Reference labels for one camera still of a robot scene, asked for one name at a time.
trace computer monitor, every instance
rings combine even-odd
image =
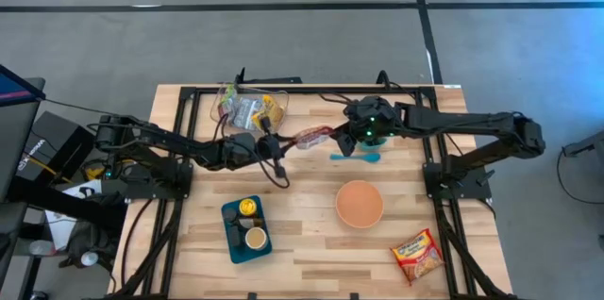
[[[0,64],[0,107],[29,103],[45,97],[44,92]]]

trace black metal frame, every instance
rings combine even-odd
[[[392,86],[388,76],[380,75],[377,78],[377,84],[383,84],[382,87],[299,87],[299,86],[283,86],[279,88],[263,88],[267,91],[285,91],[287,93],[328,93],[328,92],[338,92],[338,93],[350,93],[350,94],[410,94],[414,96],[415,103],[417,105],[423,105],[424,98],[426,98],[429,102],[429,107],[438,110],[438,102],[436,97],[436,91],[433,87],[395,87]],[[174,131],[180,132],[181,123],[184,119],[184,108],[185,104],[189,99],[192,99],[192,108],[191,115],[189,121],[189,127],[187,130],[187,137],[192,139],[194,135],[194,129],[197,123],[197,114],[199,112],[199,104],[201,100],[201,95],[204,93],[216,94],[219,88],[196,88],[196,87],[185,87],[181,88],[180,95],[178,97],[178,106],[176,109],[176,119],[174,125]],[[437,135],[437,143],[439,147],[439,155],[441,159],[445,158],[447,155],[445,138],[442,134]],[[423,139],[424,145],[424,153],[426,157],[425,167],[434,162],[434,156],[432,153],[432,147],[429,139]],[[489,189],[488,182],[485,182],[483,185],[484,189]],[[179,218],[180,212],[182,211],[182,200],[175,201],[175,211],[177,212],[177,216]],[[444,206],[442,198],[440,197],[432,197],[432,202],[434,204],[434,208],[436,210],[436,222],[439,230],[439,237],[441,240],[441,247],[443,250],[443,257],[445,260],[445,273],[447,280],[447,287],[449,290],[449,294],[451,299],[472,299],[478,296],[477,288],[475,284],[474,274],[472,272],[472,268],[470,265],[466,265],[462,263],[463,275],[465,279],[465,286],[467,289],[467,294],[459,293],[458,284],[455,277],[454,265],[453,265],[453,257],[449,246],[449,239],[446,235],[446,228],[450,225],[448,224],[447,219],[444,216],[439,216],[439,214],[444,214]],[[453,219],[453,226],[455,228],[455,233],[457,238],[459,239],[458,244],[461,244],[463,248],[467,248],[466,238],[463,230],[463,223],[461,219],[461,210],[456,198],[452,198],[449,200],[449,206],[451,211],[451,217]],[[154,245],[158,239],[161,232],[164,213],[165,213],[166,201],[160,200],[158,212],[156,215],[156,223],[153,230],[152,235],[152,245]],[[172,235],[168,243],[168,250],[166,254],[166,259],[164,261],[164,272],[161,278],[161,286],[160,292],[161,294],[168,294],[170,290],[170,279],[174,264],[175,252],[176,252],[176,240],[177,240],[177,231]],[[152,282],[153,282],[153,269],[150,270],[145,280],[143,281],[143,295],[153,296],[150,294]],[[249,293],[253,298],[256,297],[254,293]],[[351,293],[351,298],[359,298],[357,293]],[[497,297],[484,297],[484,299],[496,299]]]

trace small cup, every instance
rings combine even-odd
[[[266,244],[268,244],[266,232],[260,227],[251,228],[245,233],[245,244],[253,250],[264,249]]]

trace ramen noodle package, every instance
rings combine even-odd
[[[410,284],[443,264],[443,255],[429,229],[422,230],[411,240],[391,249]]]

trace blue tray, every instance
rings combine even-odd
[[[260,251],[251,249],[250,247],[248,247],[245,244],[245,237],[244,237],[245,233],[242,232],[242,242],[243,243],[240,247],[233,247],[230,244],[230,242],[228,242],[228,253],[230,254],[230,260],[233,263],[246,262],[246,261],[251,260],[252,258],[259,258],[261,256],[265,256],[273,251],[273,245],[271,244],[271,237],[268,234],[268,228],[266,227],[266,220],[264,219],[264,213],[262,212],[262,203],[260,202],[260,198],[257,195],[248,196],[241,200],[237,200],[237,201],[233,201],[233,202],[224,204],[220,210],[221,214],[224,214],[225,209],[228,209],[228,208],[235,209],[235,211],[237,211],[237,213],[239,213],[239,203],[246,198],[251,198],[252,200],[256,201],[256,205],[258,206],[258,209],[257,209],[258,217],[263,220],[263,224],[262,224],[261,228],[264,229],[264,232],[266,233],[266,239],[268,240],[268,242],[266,243],[266,247],[264,247]],[[231,225],[227,224],[227,222],[224,221],[224,219],[223,219],[223,224],[225,225],[225,233],[227,233],[228,228]]]

